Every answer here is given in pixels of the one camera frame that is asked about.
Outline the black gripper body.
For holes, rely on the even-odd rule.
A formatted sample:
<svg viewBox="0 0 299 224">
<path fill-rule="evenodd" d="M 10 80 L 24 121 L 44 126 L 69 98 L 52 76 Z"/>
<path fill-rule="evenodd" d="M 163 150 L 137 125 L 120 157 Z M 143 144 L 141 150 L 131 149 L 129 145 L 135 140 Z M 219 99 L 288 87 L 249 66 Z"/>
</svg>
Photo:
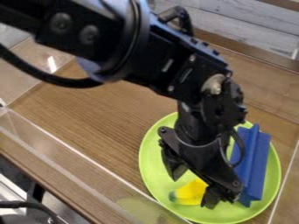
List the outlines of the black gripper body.
<svg viewBox="0 0 299 224">
<path fill-rule="evenodd" d="M 159 145 L 167 144 L 180 155 L 187 167 L 208 186 L 228 189 L 228 202 L 239 199 L 243 184 L 227 158 L 229 140 L 237 138 L 235 126 L 245 121 L 240 104 L 204 102 L 177 103 L 177 118 L 169 128 L 157 129 Z"/>
</svg>

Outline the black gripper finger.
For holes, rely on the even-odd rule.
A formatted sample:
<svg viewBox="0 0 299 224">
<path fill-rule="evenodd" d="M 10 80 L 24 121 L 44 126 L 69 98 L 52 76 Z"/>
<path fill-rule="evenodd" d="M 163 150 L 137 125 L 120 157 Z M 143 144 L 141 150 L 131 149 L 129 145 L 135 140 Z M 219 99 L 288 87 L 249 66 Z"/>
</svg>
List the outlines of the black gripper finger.
<svg viewBox="0 0 299 224">
<path fill-rule="evenodd" d="M 217 185 L 209 185 L 205 188 L 200 206 L 205 207 L 208 209 L 213 209 L 221 201 L 228 200 L 228 194 L 229 194 L 228 189 L 225 189 Z"/>
<path fill-rule="evenodd" d="M 187 172 L 187 167 L 177 152 L 167 145 L 161 144 L 161 158 L 163 166 L 167 170 L 168 176 L 172 181 L 177 181 L 183 174 Z"/>
</svg>

